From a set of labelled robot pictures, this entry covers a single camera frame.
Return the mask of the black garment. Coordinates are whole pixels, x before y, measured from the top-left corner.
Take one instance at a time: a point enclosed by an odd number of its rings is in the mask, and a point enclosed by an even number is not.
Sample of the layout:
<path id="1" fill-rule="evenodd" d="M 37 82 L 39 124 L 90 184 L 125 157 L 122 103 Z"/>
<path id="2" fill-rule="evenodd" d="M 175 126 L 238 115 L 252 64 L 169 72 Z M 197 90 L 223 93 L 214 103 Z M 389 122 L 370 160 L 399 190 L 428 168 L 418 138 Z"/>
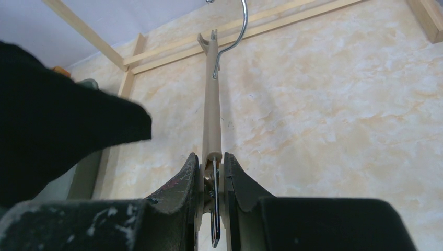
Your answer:
<path id="1" fill-rule="evenodd" d="M 88 155 L 151 139 L 139 104 L 75 83 L 1 43 L 1 206 L 33 199 Z"/>

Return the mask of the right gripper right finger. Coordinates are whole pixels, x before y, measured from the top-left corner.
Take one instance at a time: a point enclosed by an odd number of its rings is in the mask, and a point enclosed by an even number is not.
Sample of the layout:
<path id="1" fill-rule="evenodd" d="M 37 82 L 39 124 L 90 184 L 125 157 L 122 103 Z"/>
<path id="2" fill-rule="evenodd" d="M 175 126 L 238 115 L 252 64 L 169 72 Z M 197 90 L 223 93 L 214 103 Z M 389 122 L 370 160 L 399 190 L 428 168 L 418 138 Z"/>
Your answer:
<path id="1" fill-rule="evenodd" d="M 232 153 L 224 155 L 224 212 L 228 250 L 267 250 L 260 199 L 274 198 L 241 167 Z"/>

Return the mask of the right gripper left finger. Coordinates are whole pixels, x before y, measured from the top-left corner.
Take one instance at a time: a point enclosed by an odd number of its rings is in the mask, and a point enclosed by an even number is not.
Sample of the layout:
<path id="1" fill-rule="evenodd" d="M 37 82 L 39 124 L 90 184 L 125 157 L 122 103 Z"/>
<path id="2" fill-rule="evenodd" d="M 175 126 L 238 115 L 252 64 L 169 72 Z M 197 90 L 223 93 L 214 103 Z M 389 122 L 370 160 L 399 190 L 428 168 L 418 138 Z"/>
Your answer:
<path id="1" fill-rule="evenodd" d="M 146 198 L 144 248 L 195 250 L 199 159 L 191 153 L 169 181 Z"/>

